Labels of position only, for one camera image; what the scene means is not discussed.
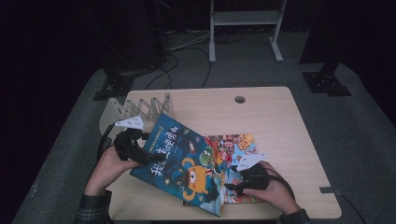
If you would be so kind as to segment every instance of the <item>person's right hand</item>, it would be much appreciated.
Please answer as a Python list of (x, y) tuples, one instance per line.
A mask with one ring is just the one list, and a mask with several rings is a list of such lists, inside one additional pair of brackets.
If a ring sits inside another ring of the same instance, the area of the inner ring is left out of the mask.
[[(260, 164), (267, 171), (268, 175), (277, 176), (276, 169), (267, 161), (261, 161)], [(291, 197), (286, 187), (275, 180), (270, 180), (266, 190), (244, 189), (244, 194), (264, 200), (271, 204), (274, 208), (281, 211), (284, 215), (289, 215), (301, 210), (300, 206)]]

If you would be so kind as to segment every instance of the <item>book cover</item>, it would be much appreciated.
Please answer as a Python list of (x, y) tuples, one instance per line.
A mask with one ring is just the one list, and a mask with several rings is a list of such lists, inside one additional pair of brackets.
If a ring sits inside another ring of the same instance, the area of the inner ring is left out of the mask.
[(166, 160), (134, 168), (131, 175), (187, 203), (221, 216), (227, 162), (209, 140), (161, 114), (143, 149)]
[[(234, 172), (231, 167), (237, 166), (240, 159), (245, 155), (257, 154), (256, 143), (251, 133), (227, 134), (208, 136), (215, 151), (222, 159), (224, 170), (224, 182), (235, 184), (242, 182), (241, 175)], [(247, 195), (239, 196), (234, 190), (224, 190), (224, 203), (261, 203), (254, 197)]]

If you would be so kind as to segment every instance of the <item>dark background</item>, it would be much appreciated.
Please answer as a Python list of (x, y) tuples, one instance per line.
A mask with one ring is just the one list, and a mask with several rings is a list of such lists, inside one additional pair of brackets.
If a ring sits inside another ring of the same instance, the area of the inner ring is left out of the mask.
[[(155, 66), (161, 58), (155, 44), (140, 44), (155, 36), (152, 8), (129, 2), (1, 1), (1, 223), (15, 216), (91, 75), (109, 58), (136, 67)], [(164, 2), (172, 8), (161, 7), (164, 29), (208, 29), (209, 1)], [(217, 1), (216, 7), (227, 4)], [(230, 5), (278, 7), (276, 1)], [(311, 27), (301, 62), (323, 63), (336, 52), (395, 124), (394, 11), (385, 0), (289, 0), (282, 30)]]

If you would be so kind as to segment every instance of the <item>plaid sleeve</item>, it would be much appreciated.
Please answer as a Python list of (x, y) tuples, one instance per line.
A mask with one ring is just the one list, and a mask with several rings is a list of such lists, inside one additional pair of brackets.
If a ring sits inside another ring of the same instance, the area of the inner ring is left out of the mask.
[(108, 190), (103, 196), (82, 195), (74, 223), (106, 224), (110, 201), (111, 191)]

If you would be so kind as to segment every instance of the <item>person's left hand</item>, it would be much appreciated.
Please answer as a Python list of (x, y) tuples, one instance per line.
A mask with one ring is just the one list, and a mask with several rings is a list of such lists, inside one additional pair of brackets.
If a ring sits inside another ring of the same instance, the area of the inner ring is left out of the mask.
[(85, 187), (88, 196), (104, 195), (106, 188), (125, 171), (140, 166), (136, 161), (122, 161), (114, 146), (103, 152)]

